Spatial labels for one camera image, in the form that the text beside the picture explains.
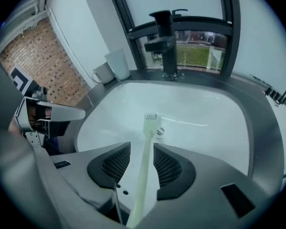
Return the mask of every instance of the sink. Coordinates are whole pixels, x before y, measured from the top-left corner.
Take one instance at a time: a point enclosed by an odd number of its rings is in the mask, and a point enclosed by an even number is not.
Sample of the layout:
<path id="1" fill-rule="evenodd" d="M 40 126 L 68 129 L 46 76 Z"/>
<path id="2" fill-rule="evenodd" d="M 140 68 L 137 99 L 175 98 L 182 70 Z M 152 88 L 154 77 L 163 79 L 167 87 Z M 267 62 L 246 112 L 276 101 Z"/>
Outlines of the sink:
<path id="1" fill-rule="evenodd" d="M 248 175 L 246 119 L 228 94 L 214 88 L 181 83 L 122 83 L 86 117 L 75 145 L 81 152 L 131 142 L 131 161 L 119 183 L 121 187 L 117 188 L 119 201 L 126 207 L 132 208 L 134 202 L 145 141 L 145 113 L 157 113 L 162 118 L 164 134 L 156 136 L 153 142 L 219 158 Z M 145 214 L 153 208 L 159 189 L 152 155 Z"/>

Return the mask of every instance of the window frame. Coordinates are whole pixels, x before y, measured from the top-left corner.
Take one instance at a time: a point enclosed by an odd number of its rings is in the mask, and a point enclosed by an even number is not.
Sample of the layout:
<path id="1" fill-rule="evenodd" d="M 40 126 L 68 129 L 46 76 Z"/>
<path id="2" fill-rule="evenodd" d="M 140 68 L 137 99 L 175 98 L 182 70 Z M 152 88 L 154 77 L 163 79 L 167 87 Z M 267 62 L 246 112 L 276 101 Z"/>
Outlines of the window frame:
<path id="1" fill-rule="evenodd" d="M 240 39 L 240 5 L 239 0 L 220 0 L 223 19 L 181 16 L 173 18 L 175 31 L 209 31 L 227 36 L 225 58 L 220 74 L 231 76 L 236 61 Z M 145 69 L 144 55 L 140 50 L 137 39 L 157 34 L 154 21 L 135 26 L 126 0 L 112 0 L 120 19 L 124 34 L 133 54 L 137 69 Z"/>

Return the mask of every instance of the white mug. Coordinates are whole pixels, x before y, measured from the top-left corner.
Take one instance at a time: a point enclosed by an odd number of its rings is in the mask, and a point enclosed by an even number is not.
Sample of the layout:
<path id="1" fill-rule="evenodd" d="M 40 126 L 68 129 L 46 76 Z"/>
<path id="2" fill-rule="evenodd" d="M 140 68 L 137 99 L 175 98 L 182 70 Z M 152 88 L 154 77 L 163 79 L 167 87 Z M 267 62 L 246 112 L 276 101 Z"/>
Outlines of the white mug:
<path id="1" fill-rule="evenodd" d="M 117 79 L 124 80 L 130 76 L 123 48 L 105 55 L 105 58 Z"/>
<path id="2" fill-rule="evenodd" d="M 95 83 L 106 84 L 114 79 L 114 74 L 110 69 L 108 63 L 104 63 L 101 66 L 93 70 L 92 80 Z"/>

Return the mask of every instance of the gray countertop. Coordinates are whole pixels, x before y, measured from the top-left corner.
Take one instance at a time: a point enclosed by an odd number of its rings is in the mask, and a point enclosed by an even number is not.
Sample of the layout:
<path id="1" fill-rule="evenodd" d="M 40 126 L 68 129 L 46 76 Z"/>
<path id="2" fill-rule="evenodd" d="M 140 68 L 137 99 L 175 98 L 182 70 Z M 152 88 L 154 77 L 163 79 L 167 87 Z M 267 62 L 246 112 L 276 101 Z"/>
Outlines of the gray countertop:
<path id="1" fill-rule="evenodd" d="M 244 113 L 250 144 L 248 176 L 269 195 L 279 191 L 284 172 L 283 141 L 276 116 L 261 89 L 238 79 L 212 73 L 181 70 L 177 79 L 163 78 L 162 73 L 162 70 L 131 71 L 131 76 L 123 82 L 113 80 L 106 85 L 98 84 L 77 107 L 85 109 L 86 117 L 89 116 L 110 90 L 126 82 L 174 82 L 215 88 L 232 98 Z M 76 136 L 80 126 L 80 122 L 70 123 L 66 135 Z"/>

